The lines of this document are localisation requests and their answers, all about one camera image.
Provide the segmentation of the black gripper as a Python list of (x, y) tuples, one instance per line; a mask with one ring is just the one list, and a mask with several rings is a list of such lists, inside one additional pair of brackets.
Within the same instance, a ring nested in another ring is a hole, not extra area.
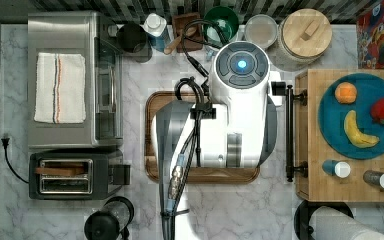
[(286, 83), (283, 81), (276, 81), (271, 83), (271, 90), (273, 96), (286, 95)]

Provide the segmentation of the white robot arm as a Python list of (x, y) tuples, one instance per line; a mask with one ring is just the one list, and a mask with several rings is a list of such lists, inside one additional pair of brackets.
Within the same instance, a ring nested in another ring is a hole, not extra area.
[(185, 193), (193, 167), (257, 168), (269, 157), (277, 137), (270, 83), (279, 78), (263, 49), (238, 41), (218, 51), (206, 82), (176, 83), (176, 99), (151, 123), (164, 240), (198, 240)]

